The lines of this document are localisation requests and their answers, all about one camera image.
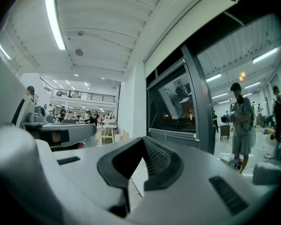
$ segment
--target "black cap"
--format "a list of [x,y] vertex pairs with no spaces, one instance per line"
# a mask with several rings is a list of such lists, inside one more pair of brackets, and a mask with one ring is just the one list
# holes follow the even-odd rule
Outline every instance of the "black cap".
[[27,90],[31,93],[31,95],[34,95],[34,87],[28,86]]
[[232,86],[230,88],[230,91],[236,91],[236,90],[242,90],[241,86],[237,82],[232,84]]

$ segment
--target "tube light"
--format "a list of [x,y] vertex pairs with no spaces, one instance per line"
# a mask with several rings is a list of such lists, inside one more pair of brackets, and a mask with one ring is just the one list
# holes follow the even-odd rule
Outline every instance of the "tube light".
[[1,43],[0,43],[0,50],[1,50],[1,52],[3,52],[4,53],[4,55],[9,59],[9,60],[11,60],[11,57],[7,54],[7,52],[4,50],[4,48],[2,47],[2,45],[1,45]]
[[213,76],[213,77],[211,77],[211,78],[208,78],[208,79],[206,79],[206,82],[210,82],[210,81],[212,81],[212,80],[214,80],[214,79],[217,79],[217,78],[219,78],[219,77],[221,77],[222,75],[219,73],[219,74],[217,74],[217,75],[215,75],[215,76]]
[[262,54],[261,56],[253,59],[253,63],[259,62],[259,61],[263,60],[264,58],[271,56],[272,54],[274,54],[277,51],[278,51],[278,48],[276,47],[276,48],[270,50],[269,52],[266,52],[265,54]]
[[221,96],[225,96],[225,95],[227,95],[228,93],[226,92],[226,93],[224,93],[224,94],[221,94],[221,95],[218,95],[218,96],[215,96],[215,97],[212,97],[212,98],[218,98],[218,97],[221,97]]
[[252,84],[252,85],[246,86],[244,89],[247,89],[247,88],[250,88],[250,87],[256,86],[256,85],[258,85],[259,83],[260,83],[260,82],[257,82],[257,83],[254,83],[254,84]]
[[243,97],[246,97],[246,96],[249,96],[249,95],[252,95],[252,93],[249,93],[249,94],[243,95]]
[[230,102],[230,100],[226,100],[226,101],[223,101],[223,102],[220,102],[220,103],[227,103],[227,102]]
[[49,24],[50,24],[53,36],[55,38],[56,44],[57,44],[59,50],[65,50],[66,46],[62,39],[60,27],[58,24],[56,0],[45,0],[45,5],[46,5],[47,15],[48,15],[48,19],[49,19]]

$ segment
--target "white table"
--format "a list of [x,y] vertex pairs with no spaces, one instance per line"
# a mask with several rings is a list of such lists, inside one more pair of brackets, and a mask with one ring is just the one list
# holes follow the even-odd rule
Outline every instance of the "white table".
[[[101,138],[103,138],[105,141],[105,138],[111,138],[112,142],[114,143],[114,133],[113,130],[114,128],[117,128],[117,125],[104,125],[104,126],[98,126],[98,128],[102,128],[104,129],[104,135],[101,134]],[[110,128],[111,129],[111,136],[110,135],[106,135],[106,129]]]

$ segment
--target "vent slot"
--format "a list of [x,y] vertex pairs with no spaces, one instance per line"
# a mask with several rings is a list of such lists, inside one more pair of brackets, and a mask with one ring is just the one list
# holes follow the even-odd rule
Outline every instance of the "vent slot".
[[232,215],[236,215],[248,207],[248,204],[234,191],[234,189],[221,177],[216,176],[209,179],[223,202]]
[[58,162],[59,165],[64,165],[64,164],[76,162],[76,161],[79,161],[79,160],[80,160],[79,157],[68,157],[68,158],[57,160],[57,162]]

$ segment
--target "gray shorts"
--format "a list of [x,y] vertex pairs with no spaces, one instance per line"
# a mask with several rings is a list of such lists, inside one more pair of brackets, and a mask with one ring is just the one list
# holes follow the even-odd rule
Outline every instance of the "gray shorts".
[[250,136],[233,136],[232,153],[240,153],[243,156],[251,153]]

